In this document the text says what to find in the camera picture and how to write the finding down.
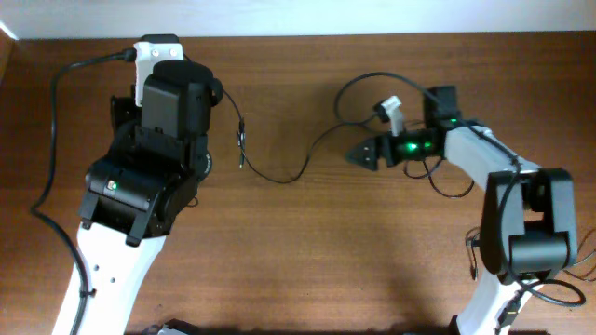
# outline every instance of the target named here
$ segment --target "white wall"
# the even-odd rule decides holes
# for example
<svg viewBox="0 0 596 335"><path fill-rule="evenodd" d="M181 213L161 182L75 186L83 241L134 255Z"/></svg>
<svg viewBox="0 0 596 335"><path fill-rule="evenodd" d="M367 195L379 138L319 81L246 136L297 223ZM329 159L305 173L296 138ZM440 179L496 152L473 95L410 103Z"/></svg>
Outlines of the white wall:
<svg viewBox="0 0 596 335"><path fill-rule="evenodd" d="M596 0L2 0L0 21L18 38L574 31L596 29Z"/></svg>

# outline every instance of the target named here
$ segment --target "cable clip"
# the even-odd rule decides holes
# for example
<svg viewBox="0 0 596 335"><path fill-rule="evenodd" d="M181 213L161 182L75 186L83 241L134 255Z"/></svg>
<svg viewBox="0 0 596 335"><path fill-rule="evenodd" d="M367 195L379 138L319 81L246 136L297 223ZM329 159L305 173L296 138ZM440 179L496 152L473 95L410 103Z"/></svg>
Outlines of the cable clip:
<svg viewBox="0 0 596 335"><path fill-rule="evenodd" d="M238 130L236 131L238 148L240 148L240 163L239 166L244 166L244 149L246 148L246 132L244 131L244 117L240 118L238 122Z"/></svg>
<svg viewBox="0 0 596 335"><path fill-rule="evenodd" d="M520 164L520 156L518 154L511 157L511 165L517 166Z"/></svg>
<svg viewBox="0 0 596 335"><path fill-rule="evenodd" d="M466 237L466 247L469 247L470 251L472 252L472 259L470 267L469 267L469 273L472 276L472 280L476 281L478 279L478 262L476 261L476 252L474 251L474 248L479 248L481 243L480 243L480 232L476 233L475 235L473 235L472 237Z"/></svg>
<svg viewBox="0 0 596 335"><path fill-rule="evenodd" d="M97 289L95 289L95 288L92 289L91 291L82 291L81 290L78 292L80 298L86 298L86 297L93 298L93 297L95 297L95 293L97 293Z"/></svg>

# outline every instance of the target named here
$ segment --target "wire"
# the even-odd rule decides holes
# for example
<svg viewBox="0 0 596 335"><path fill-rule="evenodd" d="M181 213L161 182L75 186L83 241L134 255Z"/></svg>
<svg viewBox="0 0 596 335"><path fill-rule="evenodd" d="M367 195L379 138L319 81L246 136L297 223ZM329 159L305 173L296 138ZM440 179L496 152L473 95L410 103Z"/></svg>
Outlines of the wire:
<svg viewBox="0 0 596 335"><path fill-rule="evenodd" d="M377 77L377 76L384 76L384 77L389 77L389 78L394 78L394 79L398 79L408 85L410 85L411 87L417 89L418 91L420 91L422 94L424 94L425 96L427 96L429 99L433 100L434 102L436 102L438 105L441 105L440 100L435 97L434 94L430 93L430 91L428 91L426 88L420 86L419 84L417 84L416 82L414 82L413 80L406 78L403 75L399 75L399 74L393 74L390 72L373 72L373 73L367 73L367 74L362 74L357 76L356 78L350 80L349 82L347 82L347 84L345 84L340 90L339 92L337 92L337 95L335 96L335 100L333 102L333 113L335 114L335 117L340 120L341 122L345 123L345 124L351 124L351 125L358 125L363 123L366 123L370 120L372 120L375 115L371 116L369 119L366 119L364 121L346 121L339 113L339 101L342 98L342 96L344 95L345 91L351 87L352 85L356 84L357 82L359 82L360 80L366 79L366 78L372 78L372 77Z"/></svg>
<svg viewBox="0 0 596 335"><path fill-rule="evenodd" d="M441 191L439 189L439 187L437 187L437 185L435 185L435 182L433 181L432 176L430 175L431 173L428 170L428 165L427 165L427 161L426 160L422 161L422 165L425 167L425 171L428 174L428 182L430 182L430 186L432 187L432 189L435 190L436 193L438 193L438 194L440 194L440 195L442 195L442 196L444 196L446 198L450 198L450 199L460 199L460 198L463 198L464 196L466 196L470 192L472 192L472 189L474 188L475 182L472 181L469 184L468 188L463 193L461 193L461 194L446 194L443 191Z"/></svg>
<svg viewBox="0 0 596 335"><path fill-rule="evenodd" d="M579 244L579 248L578 248L578 252L586 245L586 243L588 242L589 237L596 233L596 228L591 229L583 238L582 242ZM586 261L589 261L592 257L594 257L596 255L596 249L594 249L590 254L588 254L586 257L584 257L581 261L577 261L576 263L574 263L573 265L570 266L570 268L576 267L578 265L583 264ZM596 277L593 278L588 278L589 275L591 275L592 273L594 273L594 271L596 271L596 265L593 266L587 273L585 273L584 275L576 275L574 273L572 273L569 270L563 270L566 274L570 275L571 277L583 281L583 282L587 282L587 283L593 283L596 282Z"/></svg>
<svg viewBox="0 0 596 335"><path fill-rule="evenodd" d="M427 165L427 161L426 159L422 160L422 164L425 167L425 174L422 175L418 175L418 176L413 176L410 174L410 172L408 172L408 163L410 161L406 161L403 165L403 174L406 175L406 177L408 178L412 178L412 179L424 179L424 178L428 178L428 182L430 183L430 186L432 187L432 189L437 192L438 194L446 197L446 198L450 198L450 199L459 199L459 198L463 198L464 196L468 195L472 189L474 188L474 181L472 181L470 183L470 185L468 186L468 188L461 194L446 194L445 192L441 191L439 189L439 187L437 187L437 185L435 184L434 180L432 179L432 174L439 169L440 164L444 161L444 158L441 158L432 168L428 168Z"/></svg>
<svg viewBox="0 0 596 335"><path fill-rule="evenodd" d="M193 198L193 200L195 200L195 201L194 201L192 204L188 204L188 205L186 205L188 208L195 208L195 207L197 207L197 206L198 206L198 198L195 196L195 197Z"/></svg>
<svg viewBox="0 0 596 335"><path fill-rule="evenodd" d="M74 265L76 266L76 270L78 271L81 287L80 287L80 300L78 304L78 308L76 310L76 317L74 319L73 327L71 328L71 334L76 334L78 332L79 327L81 326L81 321L83 319L83 315L85 314L85 308L87 307L87 298L88 295L92 294L88 291L88 278L87 278L87 269L85 268L85 264L81 258L80 253L78 252L73 240L64 232L62 227L52 220L48 215L42 213L39 208L46 202L47 198L49 197L49 193L52 189L52 185L54 183L54 176L56 174L56 141L58 135L58 121L57 121L57 90L58 90L58 82L60 78L68 73L69 71L77 68L82 68L89 65L100 64L110 60L124 60L127 54L125 52L119 52L112 55L99 57L96 59L91 60L83 60L78 61L69 65L62 67L51 79L49 89L50 89L50 104L51 104L51 136L49 142L49 167L47 173L47 181L46 186L44 187L44 191L39 198L32 204L29 211L33 216L41 220L45 223L49 228L51 228L58 237L62 240L62 242L66 245L69 249L71 256L74 259Z"/></svg>
<svg viewBox="0 0 596 335"><path fill-rule="evenodd" d="M410 125L410 126L418 126L418 125L423 125L425 122L423 120L405 120L403 122L404 126L405 125Z"/></svg>
<svg viewBox="0 0 596 335"><path fill-rule="evenodd" d="M437 161L435 166L432 167L432 169L429 172L422 174L422 175L418 175L418 176L413 176L410 174L410 172L408 172L408 163L410 163L410 161L405 161L405 163L403 163L403 174L406 175L406 177L412 178L412 179L424 179L424 178L430 177L440 167L440 164L444 160L445 160L445 158L441 158L439 161Z"/></svg>
<svg viewBox="0 0 596 335"><path fill-rule="evenodd" d="M240 113L240 109L238 108L236 102L234 101L234 99L232 99L232 96L230 96L230 94L225 89L223 90L223 94L230 100L230 102L232 103L232 106L234 106L234 110L237 113L237 116L238 116L239 121L242 122L242 119L243 119L242 118L242 114ZM287 180L284 180L284 181L283 180L278 180L278 179L275 179L275 178L271 178L271 177L265 175L263 172L259 171L259 169L256 168L252 164L252 162L250 161L250 159L248 158L247 153L246 153L246 144L241 139L241 134L240 134L239 131L236 132L237 142L238 142L238 146L240 147L241 154L244 155L244 160L248 164L249 168L251 168L251 170L254 171L254 173L256 173L257 175L259 175L260 177L262 177L263 179L265 179L267 181L271 181L271 182L278 183L278 184L289 184L289 183L298 181L303 176L303 174L306 171L306 168L308 167L308 164L310 163L310 160L312 158L312 154L313 154L313 152L315 150L315 147L317 146L317 144L319 142L321 142L323 139L325 139L328 135L330 135L331 133L333 133L338 128L344 127L344 126L358 126L358 127L364 127L366 129L370 130L369 128L366 127L366 124L368 122L372 121L374 119L374 117L375 117L375 115L373 115L373 116L371 116L371 117L369 117L369 118L367 118L365 120L359 121L359 122L343 122L343 121L341 121L341 123L339 123L339 124L337 124L337 125L335 125L333 127L330 127L329 129L325 130L322 134L320 134L315 139L315 141L313 142L313 144L310 146L310 149L308 150L308 152L306 154L305 161L303 162L302 167L300 168L300 170L298 171L298 173L295 176L293 176L293 177L291 177L291 178L289 178Z"/></svg>

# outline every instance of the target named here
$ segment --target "green led light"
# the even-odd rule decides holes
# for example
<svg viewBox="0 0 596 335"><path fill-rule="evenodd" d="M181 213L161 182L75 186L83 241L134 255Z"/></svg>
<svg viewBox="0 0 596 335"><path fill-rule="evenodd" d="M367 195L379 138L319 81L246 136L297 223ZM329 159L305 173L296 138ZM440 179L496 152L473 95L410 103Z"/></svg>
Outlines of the green led light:
<svg viewBox="0 0 596 335"><path fill-rule="evenodd" d="M418 144L416 144L416 143L407 143L406 144L406 148L408 148L409 151L414 151L414 150L418 149Z"/></svg>
<svg viewBox="0 0 596 335"><path fill-rule="evenodd" d="M115 181L108 181L106 188L110 191L115 191L118 188L118 184Z"/></svg>

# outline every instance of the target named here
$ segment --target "wood grain surface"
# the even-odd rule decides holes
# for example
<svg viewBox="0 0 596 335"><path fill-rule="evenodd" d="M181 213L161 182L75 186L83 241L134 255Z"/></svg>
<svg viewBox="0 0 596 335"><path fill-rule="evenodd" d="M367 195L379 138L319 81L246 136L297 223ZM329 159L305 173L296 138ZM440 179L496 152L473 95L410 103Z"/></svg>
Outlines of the wood grain surface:
<svg viewBox="0 0 596 335"><path fill-rule="evenodd" d="M63 64L133 42L15 43L0 88L0 333L49 333L73 266L57 236L28 213L47 177L49 79ZM457 85L466 117L484 121L522 156L572 173L578 235L595 225L594 32L198 38L183 46L237 101L249 156L264 173L298 171L312 141L336 123L333 97L345 82L391 71L426 87ZM114 62L61 82L58 171L44 210L72 237L87 167L112 140L109 98L128 95L134 75L133 64ZM422 117L420 94L388 78L357 84L341 107L346 117L363 118L392 94L408 119ZM407 330L445 326L463 310L476 287L464 234L480 223L480 189L449 200L426 181L405 178L401 167L373 173L348 165L345 152L370 136L358 128L319 145L299 181L276 185L238 169L236 128L225 100L212 113L214 169L200 185L199 206L174 224L129 331L173 317L206 327ZM437 183L458 192L468 179L445 165ZM592 238L580 254L595 245ZM586 306L532 299L514 328L592 334L596 288L577 285Z"/></svg>

